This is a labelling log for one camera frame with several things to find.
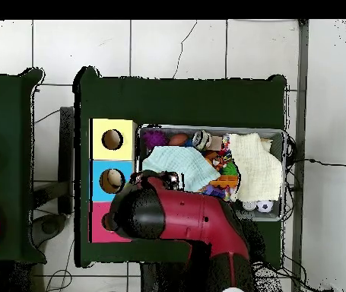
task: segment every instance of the white towel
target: white towel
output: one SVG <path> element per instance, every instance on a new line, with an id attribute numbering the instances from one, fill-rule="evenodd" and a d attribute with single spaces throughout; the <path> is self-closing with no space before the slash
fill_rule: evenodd
<path id="1" fill-rule="evenodd" d="M 282 164 L 264 149 L 258 133 L 230 135 L 229 149 L 241 174 L 240 187 L 233 198 L 242 202 L 278 200 Z"/>
<path id="2" fill-rule="evenodd" d="M 155 147 L 141 164 L 143 170 L 183 173 L 185 191 L 197 192 L 220 177 L 218 171 L 196 149 L 190 147 Z"/>

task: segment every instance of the shape sorter box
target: shape sorter box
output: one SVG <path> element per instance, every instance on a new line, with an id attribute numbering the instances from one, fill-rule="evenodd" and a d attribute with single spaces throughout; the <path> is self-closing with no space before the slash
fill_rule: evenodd
<path id="1" fill-rule="evenodd" d="M 135 136 L 137 125 L 131 120 L 121 119 L 91 119 L 90 136 L 90 169 L 89 187 L 92 188 L 90 196 L 91 219 L 89 224 L 90 242 L 111 243 L 130 242 L 109 232 L 102 225 L 102 217 L 109 211 L 110 202 L 114 193 L 104 191 L 100 186 L 100 177 L 106 170 L 118 170 L 124 178 L 124 184 L 129 181 L 135 171 Z M 118 147 L 112 148 L 104 135 L 115 132 L 119 138 Z"/>
<path id="2" fill-rule="evenodd" d="M 91 242 L 92 243 L 122 243 L 130 239 L 120 237 L 115 232 L 109 232 L 103 227 L 103 216 L 109 212 L 110 202 L 92 202 L 91 205 Z"/>
<path id="3" fill-rule="evenodd" d="M 137 125 L 132 120 L 123 119 L 91 119 L 90 130 L 92 145 L 90 156 L 93 160 L 133 161 L 135 159 L 135 136 Z M 119 135 L 119 148 L 110 150 L 103 143 L 103 136 L 114 131 Z"/>

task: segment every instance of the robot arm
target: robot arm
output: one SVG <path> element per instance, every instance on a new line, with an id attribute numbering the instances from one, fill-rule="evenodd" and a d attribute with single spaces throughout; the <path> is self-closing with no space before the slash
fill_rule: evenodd
<path id="1" fill-rule="evenodd" d="M 250 292 L 248 246 L 232 208 L 216 197 L 174 189 L 175 175 L 152 171 L 132 175 L 113 199 L 103 219 L 105 227 L 123 237 L 201 241 L 211 247 L 207 292 L 229 287 Z"/>

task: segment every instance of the purple toy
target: purple toy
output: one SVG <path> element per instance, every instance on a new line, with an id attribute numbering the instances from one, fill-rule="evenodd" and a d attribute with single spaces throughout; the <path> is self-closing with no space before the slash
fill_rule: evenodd
<path id="1" fill-rule="evenodd" d="M 204 191 L 204 194 L 224 198 L 225 191 L 223 189 L 213 187 L 212 185 L 207 185 L 206 190 Z"/>
<path id="2" fill-rule="evenodd" d="M 143 140 L 148 150 L 152 150 L 156 146 L 168 145 L 169 143 L 162 131 L 149 130 L 143 134 Z"/>

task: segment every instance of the blue block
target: blue block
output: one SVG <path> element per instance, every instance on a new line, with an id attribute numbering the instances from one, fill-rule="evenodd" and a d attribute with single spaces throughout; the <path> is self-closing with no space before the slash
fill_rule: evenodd
<path id="1" fill-rule="evenodd" d="M 93 195 L 91 197 L 93 202 L 111 202 L 115 197 L 115 194 L 104 192 L 100 186 L 101 173 L 108 169 L 120 170 L 125 177 L 125 182 L 128 182 L 133 171 L 133 162 L 93 160 Z"/>

